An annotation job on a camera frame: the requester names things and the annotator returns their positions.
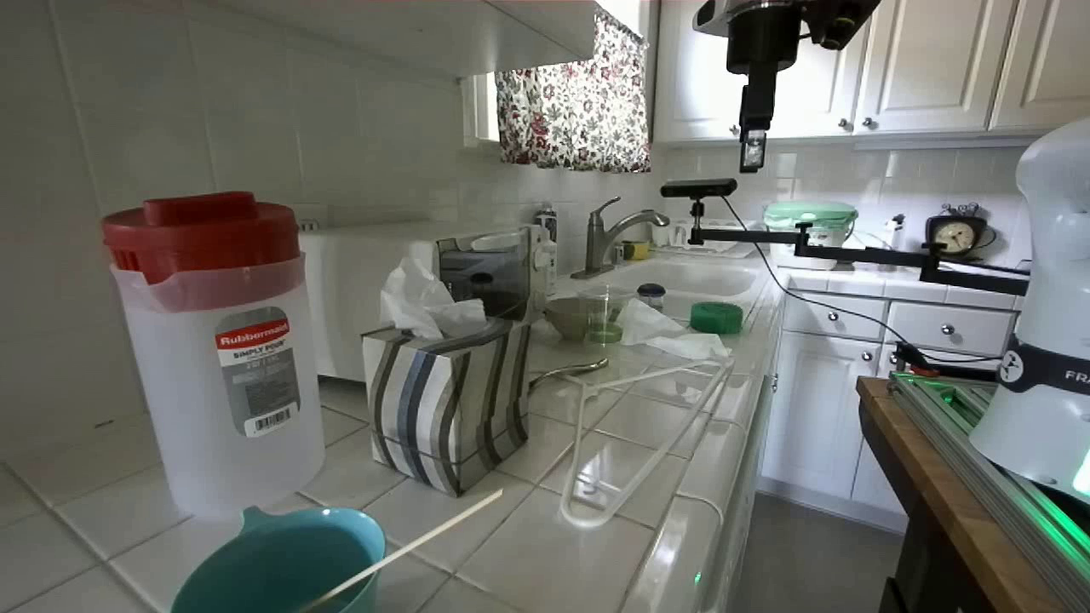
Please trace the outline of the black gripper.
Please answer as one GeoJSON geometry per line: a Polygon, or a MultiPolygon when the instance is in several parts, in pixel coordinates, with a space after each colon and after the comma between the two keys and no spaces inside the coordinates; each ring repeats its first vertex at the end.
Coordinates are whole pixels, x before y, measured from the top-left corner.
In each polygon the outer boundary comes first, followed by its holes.
{"type": "Polygon", "coordinates": [[[875,7],[879,0],[703,0],[693,28],[721,38],[726,68],[747,78],[739,174],[755,174],[768,165],[776,77],[797,61],[797,45],[840,53],[875,7]]]}

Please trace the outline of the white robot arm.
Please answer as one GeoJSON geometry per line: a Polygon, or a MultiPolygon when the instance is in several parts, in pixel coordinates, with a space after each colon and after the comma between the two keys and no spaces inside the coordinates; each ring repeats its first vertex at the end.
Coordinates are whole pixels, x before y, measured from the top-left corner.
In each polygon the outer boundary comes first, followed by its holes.
{"type": "MultiPolygon", "coordinates": [[[[776,77],[797,45],[840,53],[879,0],[706,0],[694,32],[728,45],[741,77],[739,170],[768,157],[776,77]]],[[[1031,276],[971,448],[1043,489],[1090,500],[1090,120],[1040,138],[1014,166],[1031,211],[1031,276]]]]}

